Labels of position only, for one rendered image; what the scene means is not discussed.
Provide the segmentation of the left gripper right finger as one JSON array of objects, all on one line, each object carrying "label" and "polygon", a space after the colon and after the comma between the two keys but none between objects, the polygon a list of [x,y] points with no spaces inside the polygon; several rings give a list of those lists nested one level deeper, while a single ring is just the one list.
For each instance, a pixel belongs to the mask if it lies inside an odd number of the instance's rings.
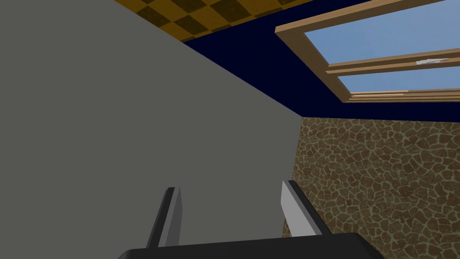
[{"label": "left gripper right finger", "polygon": [[280,204],[292,237],[331,234],[294,180],[283,181]]}]

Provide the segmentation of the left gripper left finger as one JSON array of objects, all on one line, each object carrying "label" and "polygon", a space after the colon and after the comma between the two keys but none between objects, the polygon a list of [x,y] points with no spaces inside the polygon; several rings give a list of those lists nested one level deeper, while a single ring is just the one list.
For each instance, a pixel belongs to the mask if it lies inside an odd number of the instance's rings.
[{"label": "left gripper left finger", "polygon": [[146,247],[149,249],[179,245],[182,216],[181,189],[168,188],[164,193]]}]

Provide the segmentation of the wooden framed window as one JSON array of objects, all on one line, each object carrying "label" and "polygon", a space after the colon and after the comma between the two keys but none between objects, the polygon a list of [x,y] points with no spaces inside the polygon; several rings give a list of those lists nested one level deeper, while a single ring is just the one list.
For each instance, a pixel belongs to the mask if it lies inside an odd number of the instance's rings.
[{"label": "wooden framed window", "polygon": [[460,102],[460,0],[371,0],[275,34],[344,103]]}]

